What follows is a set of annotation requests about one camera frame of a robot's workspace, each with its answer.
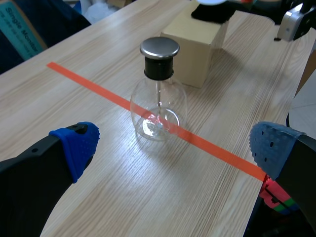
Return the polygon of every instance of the light wood grain surface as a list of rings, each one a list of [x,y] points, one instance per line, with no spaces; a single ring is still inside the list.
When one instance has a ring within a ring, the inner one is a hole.
[[[1,159],[79,121],[100,128],[97,153],[60,199],[43,237],[240,237],[261,183],[175,138],[137,139],[128,111],[46,67],[54,61],[129,99],[143,76],[142,40],[159,35],[186,0],[138,0],[0,76]],[[202,89],[186,87],[189,130],[253,162],[248,135],[284,123],[310,32],[273,42],[268,19],[237,12]]]

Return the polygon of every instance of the silver cap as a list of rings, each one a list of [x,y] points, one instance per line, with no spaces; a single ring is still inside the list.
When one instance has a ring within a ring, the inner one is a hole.
[[[180,46],[166,37],[153,37],[140,44],[140,52],[150,59],[168,59],[177,55]]]

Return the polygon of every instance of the red tape line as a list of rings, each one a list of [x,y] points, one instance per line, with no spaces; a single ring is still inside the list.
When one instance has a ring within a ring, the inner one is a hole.
[[[76,73],[69,71],[68,69],[51,62],[47,65],[50,69],[64,75],[65,77],[75,81],[76,83],[84,86],[85,88],[93,91],[94,93],[103,96],[104,98],[112,101],[113,103],[123,107],[126,110],[130,110],[130,101],[120,97],[119,95],[114,94],[113,92],[87,80],[86,78],[83,78]],[[136,113],[143,116],[144,114],[150,113],[144,108],[141,108],[137,106]],[[221,159],[222,161],[236,167],[237,169],[255,177],[258,180],[263,181],[265,178],[265,173],[262,171],[261,168],[258,166],[234,155],[233,153],[230,153],[229,151],[226,151],[225,149],[216,146],[209,141],[206,141],[205,139],[179,127],[174,124],[172,124],[172,129],[176,129],[177,133],[179,133],[178,137],[183,139],[184,141],[200,148],[201,150],[209,153],[212,156],[217,157],[218,159]]]

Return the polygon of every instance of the cardboard box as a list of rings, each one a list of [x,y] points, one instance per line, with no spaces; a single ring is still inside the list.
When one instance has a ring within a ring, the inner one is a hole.
[[[132,3],[132,0],[107,0],[107,3],[122,8]]]
[[[180,45],[173,59],[174,76],[183,84],[201,88],[222,47],[228,22],[220,25],[191,17],[198,3],[192,1],[161,33]]]

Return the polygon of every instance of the glass bottle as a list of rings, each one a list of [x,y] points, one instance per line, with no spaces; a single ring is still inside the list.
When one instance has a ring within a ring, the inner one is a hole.
[[[179,45],[172,39],[154,37],[143,41],[145,76],[131,95],[131,115],[136,132],[164,141],[181,133],[187,119],[187,97],[173,75],[173,57]]]

